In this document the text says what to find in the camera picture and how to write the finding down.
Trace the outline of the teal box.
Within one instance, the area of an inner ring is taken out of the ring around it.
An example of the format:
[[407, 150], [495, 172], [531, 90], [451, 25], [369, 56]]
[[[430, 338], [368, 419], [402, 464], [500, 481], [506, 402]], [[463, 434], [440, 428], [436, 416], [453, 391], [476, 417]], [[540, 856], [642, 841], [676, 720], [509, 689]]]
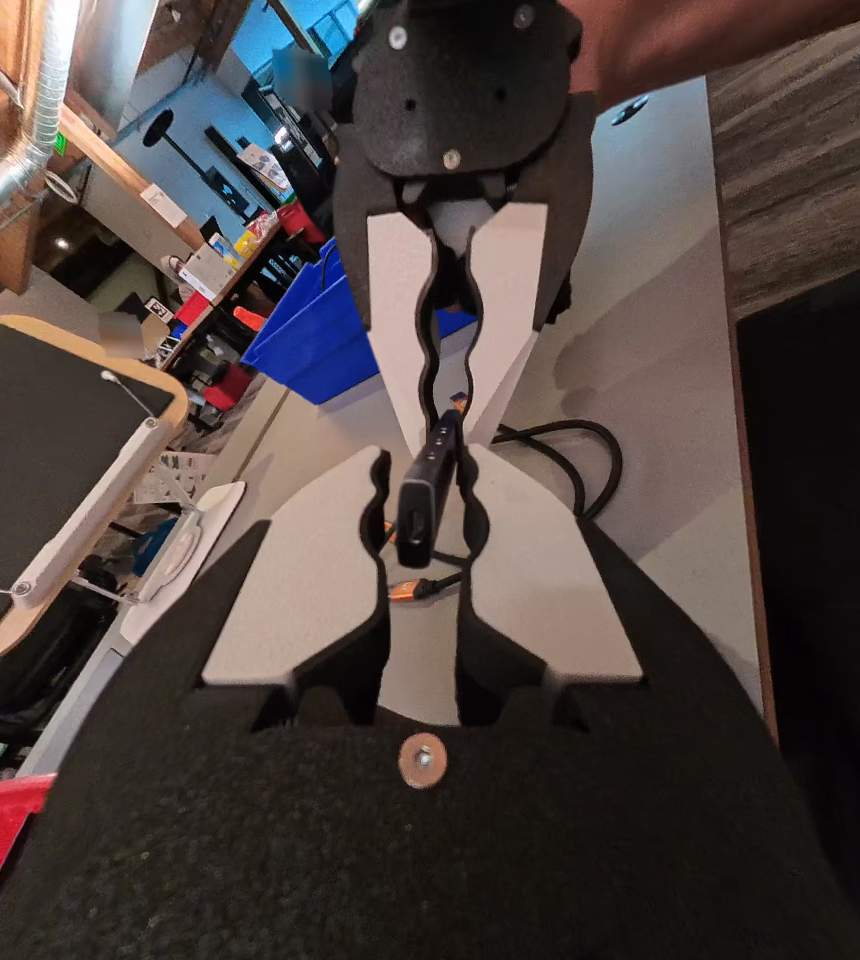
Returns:
[[176, 522], [177, 518], [173, 516], [157, 525], [151, 531], [137, 536], [133, 542], [131, 551], [133, 558], [133, 576], [142, 578], [146, 575], [148, 567], [171, 534]]

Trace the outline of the silver ventilation duct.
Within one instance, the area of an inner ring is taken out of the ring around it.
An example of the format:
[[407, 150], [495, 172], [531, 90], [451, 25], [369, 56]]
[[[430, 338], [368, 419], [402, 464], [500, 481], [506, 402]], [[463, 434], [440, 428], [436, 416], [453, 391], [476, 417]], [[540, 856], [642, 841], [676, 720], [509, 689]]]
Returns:
[[0, 209], [42, 174], [59, 131], [79, 18], [79, 1], [35, 2], [28, 81], [15, 138], [0, 157]]

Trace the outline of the printed paper sheet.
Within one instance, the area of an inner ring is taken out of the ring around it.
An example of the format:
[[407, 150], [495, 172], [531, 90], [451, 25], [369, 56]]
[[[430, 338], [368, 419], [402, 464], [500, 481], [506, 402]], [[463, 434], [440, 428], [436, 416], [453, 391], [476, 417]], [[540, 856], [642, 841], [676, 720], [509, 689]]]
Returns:
[[140, 506], [182, 504], [195, 500], [206, 486], [217, 460], [215, 454], [166, 451], [159, 455], [134, 490], [132, 501]]

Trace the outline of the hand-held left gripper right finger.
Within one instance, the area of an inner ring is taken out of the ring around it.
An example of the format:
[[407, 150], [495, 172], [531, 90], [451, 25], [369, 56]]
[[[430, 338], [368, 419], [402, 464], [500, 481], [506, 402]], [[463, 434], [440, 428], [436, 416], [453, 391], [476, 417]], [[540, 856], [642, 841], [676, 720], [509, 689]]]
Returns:
[[467, 450], [458, 655], [480, 685], [637, 684], [643, 669], [574, 514], [489, 448]]

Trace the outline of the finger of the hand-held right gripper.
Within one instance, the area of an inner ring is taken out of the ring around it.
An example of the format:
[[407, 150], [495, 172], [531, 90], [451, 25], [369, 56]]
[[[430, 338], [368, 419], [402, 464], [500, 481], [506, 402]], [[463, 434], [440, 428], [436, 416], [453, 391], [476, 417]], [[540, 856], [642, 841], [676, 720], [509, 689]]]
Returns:
[[433, 234], [403, 212], [367, 219], [369, 329], [391, 406], [412, 455], [424, 447], [435, 416], [436, 348], [430, 291], [436, 278]]
[[468, 269], [480, 301], [476, 337], [465, 358], [470, 444], [493, 439], [535, 345], [546, 221], [545, 204], [510, 202], [470, 241]]

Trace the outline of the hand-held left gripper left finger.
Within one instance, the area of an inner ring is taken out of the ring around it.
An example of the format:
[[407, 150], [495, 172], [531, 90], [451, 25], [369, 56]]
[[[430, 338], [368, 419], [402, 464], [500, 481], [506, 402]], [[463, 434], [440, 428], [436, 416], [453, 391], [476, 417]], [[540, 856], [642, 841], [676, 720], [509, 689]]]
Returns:
[[201, 678], [211, 687], [379, 687], [389, 655], [390, 456], [366, 446], [271, 516]]

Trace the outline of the white board bracket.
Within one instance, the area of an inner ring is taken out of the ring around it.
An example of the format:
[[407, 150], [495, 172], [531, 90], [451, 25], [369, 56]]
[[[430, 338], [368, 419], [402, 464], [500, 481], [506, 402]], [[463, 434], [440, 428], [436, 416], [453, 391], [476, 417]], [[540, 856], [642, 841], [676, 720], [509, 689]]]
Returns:
[[114, 504], [129, 496], [148, 472], [166, 427], [162, 418], [154, 416], [146, 418], [135, 429], [69, 518], [17, 577], [10, 590], [17, 609], [41, 605], [45, 596], [70, 579], [80, 558], [89, 551], [87, 544], [98, 533], [100, 523], [106, 520]]

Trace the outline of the black floor mat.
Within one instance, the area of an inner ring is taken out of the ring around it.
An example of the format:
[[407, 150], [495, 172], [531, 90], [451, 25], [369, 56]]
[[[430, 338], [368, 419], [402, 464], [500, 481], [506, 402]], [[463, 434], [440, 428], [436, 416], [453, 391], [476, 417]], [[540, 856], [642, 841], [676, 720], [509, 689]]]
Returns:
[[780, 746], [860, 912], [860, 270], [736, 342]]

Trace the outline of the white cardboard box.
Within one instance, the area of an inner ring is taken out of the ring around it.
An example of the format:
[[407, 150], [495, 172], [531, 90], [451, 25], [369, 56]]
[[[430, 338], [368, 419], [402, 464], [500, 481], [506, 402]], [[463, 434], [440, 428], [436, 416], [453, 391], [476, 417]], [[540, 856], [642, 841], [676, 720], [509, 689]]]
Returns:
[[182, 262], [178, 276], [209, 303], [214, 303], [232, 285], [238, 272], [216, 249], [203, 244]]

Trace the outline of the person's right forearm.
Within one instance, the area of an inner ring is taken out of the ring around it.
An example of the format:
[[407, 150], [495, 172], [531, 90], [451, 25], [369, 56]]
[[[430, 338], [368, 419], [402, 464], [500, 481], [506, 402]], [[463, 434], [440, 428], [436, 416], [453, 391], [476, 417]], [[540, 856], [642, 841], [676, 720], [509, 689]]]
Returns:
[[571, 90], [622, 102], [860, 21], [860, 1], [563, 1], [580, 20]]

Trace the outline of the black round floor stand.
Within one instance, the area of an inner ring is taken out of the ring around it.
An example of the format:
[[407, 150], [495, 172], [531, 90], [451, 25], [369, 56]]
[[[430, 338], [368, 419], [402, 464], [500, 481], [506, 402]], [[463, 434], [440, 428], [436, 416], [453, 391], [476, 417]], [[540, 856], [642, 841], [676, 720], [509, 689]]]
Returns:
[[167, 144], [170, 149], [181, 159], [184, 163], [196, 173], [199, 179], [201, 179], [204, 184], [210, 189], [212, 193], [217, 196], [222, 196], [220, 186], [217, 186], [217, 182], [209, 168], [203, 168], [199, 163], [197, 163], [171, 136], [170, 129], [174, 120], [173, 111], [170, 108], [165, 108], [160, 111], [159, 114], [149, 123], [146, 131], [142, 136], [142, 145], [146, 149], [153, 149], [159, 143], [163, 142]]

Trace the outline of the blue plastic bin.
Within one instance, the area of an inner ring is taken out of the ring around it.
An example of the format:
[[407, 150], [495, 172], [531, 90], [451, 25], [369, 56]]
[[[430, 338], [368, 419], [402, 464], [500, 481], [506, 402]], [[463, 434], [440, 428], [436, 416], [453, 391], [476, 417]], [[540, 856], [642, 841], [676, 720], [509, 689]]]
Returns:
[[[326, 251], [327, 258], [301, 271], [244, 354], [244, 363], [315, 404], [380, 373], [368, 341], [368, 251], [360, 303], [351, 286], [349, 242], [333, 242]], [[432, 288], [430, 299], [438, 358], [435, 334], [448, 337], [476, 318], [434, 310]]]

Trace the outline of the dark grey USB adapter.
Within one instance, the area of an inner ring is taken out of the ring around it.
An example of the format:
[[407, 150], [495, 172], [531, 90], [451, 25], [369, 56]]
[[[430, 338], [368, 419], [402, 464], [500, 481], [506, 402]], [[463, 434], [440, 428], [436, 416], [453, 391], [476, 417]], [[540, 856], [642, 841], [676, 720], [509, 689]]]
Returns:
[[428, 434], [399, 488], [395, 545], [405, 569], [422, 570], [433, 558], [462, 448], [462, 414], [452, 407]]

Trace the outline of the grey desk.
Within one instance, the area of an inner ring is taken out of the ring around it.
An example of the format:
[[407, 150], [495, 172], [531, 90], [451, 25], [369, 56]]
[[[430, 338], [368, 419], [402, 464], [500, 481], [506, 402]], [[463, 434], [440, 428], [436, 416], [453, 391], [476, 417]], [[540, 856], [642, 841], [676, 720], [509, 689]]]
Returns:
[[[706, 81], [655, 91], [639, 114], [593, 135], [594, 196], [571, 270], [572, 306], [545, 325], [508, 403], [515, 428], [600, 423], [624, 455], [597, 522], [722, 653], [763, 712]], [[272, 380], [221, 451], [208, 487], [244, 497], [200, 574], [246, 529], [358, 450], [392, 457], [388, 512], [411, 462], [382, 378], [315, 406]], [[455, 724], [458, 598], [394, 605], [380, 705]], [[52, 715], [16, 776], [50, 773], [131, 649], [123, 618]]]

